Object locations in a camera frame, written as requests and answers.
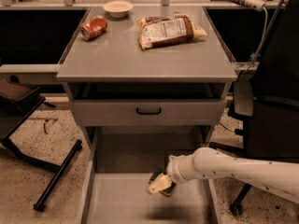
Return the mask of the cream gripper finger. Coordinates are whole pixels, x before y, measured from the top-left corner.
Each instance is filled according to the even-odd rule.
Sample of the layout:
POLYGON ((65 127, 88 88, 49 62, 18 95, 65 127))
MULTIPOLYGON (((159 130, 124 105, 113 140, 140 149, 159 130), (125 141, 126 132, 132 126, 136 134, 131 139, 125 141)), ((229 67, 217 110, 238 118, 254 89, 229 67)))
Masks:
POLYGON ((155 194, 164 189, 170 188, 172 180, 164 173, 154 173, 149 179, 148 191, 150 194, 155 194))

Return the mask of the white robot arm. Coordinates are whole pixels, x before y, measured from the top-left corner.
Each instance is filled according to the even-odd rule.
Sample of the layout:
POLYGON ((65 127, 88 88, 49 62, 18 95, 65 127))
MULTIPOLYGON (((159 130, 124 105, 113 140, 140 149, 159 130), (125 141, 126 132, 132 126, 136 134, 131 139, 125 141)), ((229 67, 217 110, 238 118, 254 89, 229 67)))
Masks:
POLYGON ((168 159, 165 173, 149 184, 150 194, 168 189, 173 183, 231 177, 299 203, 298 163, 237 158, 210 147, 200 147, 190 155, 170 155, 168 159))

